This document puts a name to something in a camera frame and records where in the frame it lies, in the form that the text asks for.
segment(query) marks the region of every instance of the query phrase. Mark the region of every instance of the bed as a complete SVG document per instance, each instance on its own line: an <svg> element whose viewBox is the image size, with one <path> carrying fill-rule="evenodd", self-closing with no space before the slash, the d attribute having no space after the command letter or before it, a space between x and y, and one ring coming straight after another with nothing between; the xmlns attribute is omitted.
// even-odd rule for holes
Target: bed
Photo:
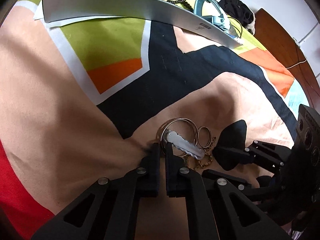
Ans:
<svg viewBox="0 0 320 240"><path fill-rule="evenodd" d="M170 119L208 127L213 147L226 131L243 146L293 146L307 97L246 30L244 45L230 50L135 18L46 28L33 19L40 1L19 0L0 28L0 207L23 239L98 178L136 168ZM206 168L255 187L270 175L253 164ZM188 238L185 202L167 198L164 185L140 207L136 239Z"/></svg>

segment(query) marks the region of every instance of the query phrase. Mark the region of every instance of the silver screw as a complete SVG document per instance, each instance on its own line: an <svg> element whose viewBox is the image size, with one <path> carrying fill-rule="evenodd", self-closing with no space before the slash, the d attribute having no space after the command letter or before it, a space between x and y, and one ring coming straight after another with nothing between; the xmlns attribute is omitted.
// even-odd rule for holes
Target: silver screw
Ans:
<svg viewBox="0 0 320 240"><path fill-rule="evenodd" d="M137 168L137 173L138 173L138 174L145 174L146 172L147 172L147 171L146 171L145 168L142 168L142 167Z"/></svg>
<svg viewBox="0 0 320 240"><path fill-rule="evenodd" d="M239 190L244 190L244 185L240 184L240 185L238 186L238 189L239 189Z"/></svg>
<svg viewBox="0 0 320 240"><path fill-rule="evenodd" d="M183 167L183 168L180 169L180 173L182 173L182 174L188 174L189 171L190 171L190 170L189 170L188 168L185 168L185 167Z"/></svg>
<svg viewBox="0 0 320 240"><path fill-rule="evenodd" d="M227 185L227 181L226 181L224 178L218 179L218 180L217 180L217 183L218 183L220 186Z"/></svg>
<svg viewBox="0 0 320 240"><path fill-rule="evenodd" d="M311 196L311 201L312 201L313 203L317 201L316 195L312 195L312 196Z"/></svg>
<svg viewBox="0 0 320 240"><path fill-rule="evenodd" d="M108 182L109 182L109 180L107 178L105 178L105 177L102 177L102 178L98 179L98 183L100 185L106 185Z"/></svg>

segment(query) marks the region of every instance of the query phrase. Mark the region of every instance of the peach fabric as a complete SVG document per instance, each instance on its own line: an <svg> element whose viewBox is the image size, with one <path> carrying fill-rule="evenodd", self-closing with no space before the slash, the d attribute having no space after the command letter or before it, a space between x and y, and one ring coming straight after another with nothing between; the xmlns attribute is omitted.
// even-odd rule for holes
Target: peach fabric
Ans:
<svg viewBox="0 0 320 240"><path fill-rule="evenodd" d="M134 58L88 70L87 72L99 93L102 94L141 68L141 58Z"/></svg>
<svg viewBox="0 0 320 240"><path fill-rule="evenodd" d="M254 139L293 145L262 90L234 73L219 75L123 140L81 90L42 23L32 17L28 9L15 7L0 29L0 138L25 189L54 214L99 177L116 179L136 168L158 128L172 118L205 125L217 138L226 126L244 119L246 145ZM188 38L180 32L178 45L181 40ZM198 45L183 46L187 51ZM136 239L188 239L184 199L166 196L161 162L160 195L141 200ZM209 168L247 179L256 187L255 178L269 174L255 165L238 165L226 172L214 161Z"/></svg>

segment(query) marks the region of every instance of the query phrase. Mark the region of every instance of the white cable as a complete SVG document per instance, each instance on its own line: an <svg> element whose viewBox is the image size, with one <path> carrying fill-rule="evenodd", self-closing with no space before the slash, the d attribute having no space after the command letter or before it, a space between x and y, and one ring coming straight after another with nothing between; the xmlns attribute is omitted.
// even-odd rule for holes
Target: white cable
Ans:
<svg viewBox="0 0 320 240"><path fill-rule="evenodd" d="M301 61L301 62L298 62L297 64L294 64L293 66L291 66L291 67L286 67L286 69L289 69L289 68L292 68L292 67L295 67L296 65L299 65L299 64L301 64L301 63L305 63L307 60L305 60L305 61Z"/></svg>

